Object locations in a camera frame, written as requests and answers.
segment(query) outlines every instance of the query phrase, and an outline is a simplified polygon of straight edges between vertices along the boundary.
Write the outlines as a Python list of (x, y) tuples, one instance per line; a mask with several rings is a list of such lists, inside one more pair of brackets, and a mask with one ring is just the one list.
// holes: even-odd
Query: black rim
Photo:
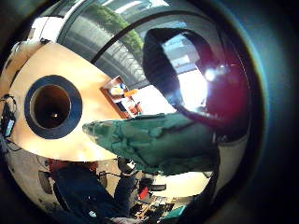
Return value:
[[(39, 126), (35, 122), (35, 119), (32, 117), (30, 109), (30, 103), (35, 92), (38, 89), (47, 85), (55, 85), (60, 87), (67, 93), (68, 98), (70, 100), (70, 110), (67, 118), (61, 125), (50, 129), (42, 128), (41, 126)], [(71, 133), (77, 127), (82, 115), (82, 99), (77, 88), (64, 77), (55, 75), (42, 77), (31, 86), (26, 95), (24, 104), (24, 114), (29, 127), (38, 136), (46, 139), (62, 138), (67, 134)]]

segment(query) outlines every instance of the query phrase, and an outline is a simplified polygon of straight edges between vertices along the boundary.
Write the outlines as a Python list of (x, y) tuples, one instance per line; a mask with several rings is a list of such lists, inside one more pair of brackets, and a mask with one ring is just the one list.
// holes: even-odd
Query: bright light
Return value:
[(125, 10), (129, 9), (130, 7), (133, 7), (133, 6), (136, 6), (138, 4), (140, 4), (141, 1), (134, 1), (132, 3), (128, 3), (122, 7), (119, 7), (118, 9), (115, 10), (116, 13), (122, 13), (124, 12)]
[(213, 81), (216, 77), (216, 73), (215, 73), (215, 70), (214, 69), (207, 69), (206, 72), (205, 72), (205, 77), (206, 77), (206, 80), (208, 81)]
[(199, 70), (193, 70), (178, 75), (180, 91), (186, 108), (195, 111), (199, 106), (205, 106), (207, 96), (206, 80)]
[(107, 0), (105, 3), (102, 4), (102, 6), (106, 6), (108, 4), (110, 4), (111, 2), (113, 2), (114, 0)]
[(151, 7), (169, 7), (164, 0), (150, 0)]
[(176, 109), (172, 107), (152, 85), (140, 89), (138, 93), (132, 97), (135, 102), (140, 102), (143, 114), (145, 115), (176, 112)]

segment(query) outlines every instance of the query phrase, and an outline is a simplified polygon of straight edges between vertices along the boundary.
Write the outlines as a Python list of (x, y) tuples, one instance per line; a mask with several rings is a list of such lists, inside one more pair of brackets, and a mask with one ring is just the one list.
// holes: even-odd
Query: green cloth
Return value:
[(145, 173), (178, 175), (215, 167), (213, 131), (179, 113), (95, 121), (84, 124), (83, 132)]

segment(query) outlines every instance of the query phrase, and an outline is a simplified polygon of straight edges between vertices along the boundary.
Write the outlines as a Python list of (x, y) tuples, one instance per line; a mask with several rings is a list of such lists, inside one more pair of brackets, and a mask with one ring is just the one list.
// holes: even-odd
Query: round hole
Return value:
[(36, 90), (30, 105), (32, 118), (44, 129), (60, 126), (71, 108), (68, 94), (56, 85), (46, 85)]

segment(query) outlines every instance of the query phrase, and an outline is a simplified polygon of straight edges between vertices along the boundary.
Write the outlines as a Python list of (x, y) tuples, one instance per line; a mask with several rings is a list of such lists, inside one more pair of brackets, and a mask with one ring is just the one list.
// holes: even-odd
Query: wooden table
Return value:
[[(77, 127), (59, 139), (44, 139), (28, 126), (24, 116), (24, 98), (30, 87), (41, 77), (58, 75), (78, 89), (82, 99), (82, 116)], [(11, 140), (39, 156), (63, 161), (102, 161), (116, 158), (96, 145), (81, 129), (95, 120), (120, 119), (99, 88), (110, 78), (98, 68), (59, 44), (49, 42), (40, 48), (22, 67), (9, 93), (17, 101), (17, 121)]]

